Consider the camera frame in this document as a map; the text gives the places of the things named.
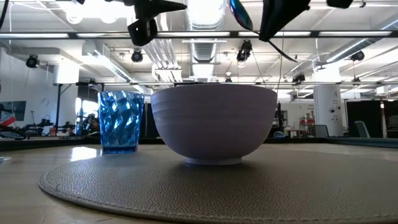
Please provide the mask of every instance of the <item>white pillar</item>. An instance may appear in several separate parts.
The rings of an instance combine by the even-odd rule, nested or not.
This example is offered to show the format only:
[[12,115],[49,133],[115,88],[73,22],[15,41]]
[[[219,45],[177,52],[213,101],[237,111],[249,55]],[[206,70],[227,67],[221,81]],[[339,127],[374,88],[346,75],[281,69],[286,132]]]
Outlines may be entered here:
[[[55,66],[55,83],[76,83],[79,81],[79,65],[73,62],[65,62]],[[68,85],[62,86],[62,91],[68,88]],[[78,87],[71,86],[65,90],[60,99],[60,116],[58,125],[63,126],[69,121],[75,124],[75,102],[77,98]]]
[[[340,82],[339,66],[329,64],[325,69],[314,69],[315,82]],[[315,124],[327,125],[330,136],[343,135],[341,93],[339,85],[317,85],[314,87]]]

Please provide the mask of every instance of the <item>textured blue cup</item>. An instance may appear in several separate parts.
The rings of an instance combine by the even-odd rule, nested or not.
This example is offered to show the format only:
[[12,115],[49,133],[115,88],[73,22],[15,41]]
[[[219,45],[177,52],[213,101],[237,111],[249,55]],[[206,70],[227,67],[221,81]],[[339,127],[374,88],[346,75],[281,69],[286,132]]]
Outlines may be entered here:
[[103,153],[136,152],[144,96],[128,91],[98,93]]

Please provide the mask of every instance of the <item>tabletop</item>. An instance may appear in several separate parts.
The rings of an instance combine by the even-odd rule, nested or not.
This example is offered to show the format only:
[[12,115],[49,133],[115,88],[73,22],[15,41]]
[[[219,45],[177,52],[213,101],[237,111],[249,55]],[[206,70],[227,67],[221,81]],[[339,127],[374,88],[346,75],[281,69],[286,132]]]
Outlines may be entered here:
[[[258,150],[266,149],[316,151],[398,161],[396,149],[376,147],[336,144],[263,144]],[[146,150],[169,149],[165,145],[139,146],[139,151]],[[96,212],[55,199],[39,189],[37,181],[48,170],[67,162],[102,156],[99,145],[0,152],[0,157],[2,156],[10,157],[10,159],[0,162],[1,223],[164,223]]]

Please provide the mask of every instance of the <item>placemat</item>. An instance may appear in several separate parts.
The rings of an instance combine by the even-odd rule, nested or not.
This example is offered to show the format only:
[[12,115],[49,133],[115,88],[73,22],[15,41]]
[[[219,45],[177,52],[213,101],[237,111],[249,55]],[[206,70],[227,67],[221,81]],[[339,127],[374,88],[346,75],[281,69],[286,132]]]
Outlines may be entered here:
[[39,185],[95,210],[179,223],[398,221],[398,164],[342,154],[259,149],[210,167],[143,151],[71,162]]

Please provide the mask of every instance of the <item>fluorescent light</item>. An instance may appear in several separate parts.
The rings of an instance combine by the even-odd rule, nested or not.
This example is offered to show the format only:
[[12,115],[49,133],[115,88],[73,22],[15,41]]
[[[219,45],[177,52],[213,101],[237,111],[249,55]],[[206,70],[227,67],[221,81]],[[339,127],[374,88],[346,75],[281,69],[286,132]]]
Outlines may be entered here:
[[69,38],[68,34],[0,34],[1,39],[30,39],[30,38]]
[[239,37],[258,37],[259,35],[254,32],[238,32]]
[[105,85],[123,86],[123,85],[130,85],[130,83],[107,83]]
[[193,32],[158,32],[158,37],[228,37],[229,32],[201,32],[201,31],[193,31]]
[[319,36],[388,36],[391,33],[392,31],[322,31]]
[[310,31],[280,31],[275,34],[274,37],[291,37],[291,36],[299,36],[299,37],[308,37],[311,35]]
[[130,37],[127,32],[118,32],[118,33],[79,33],[76,34],[79,38],[95,38],[95,37],[104,37],[104,38],[117,38],[117,37]]
[[183,44],[217,44],[226,43],[226,40],[182,40]]
[[152,83],[137,83],[138,85],[174,85],[174,83],[157,83],[157,82],[152,82]]

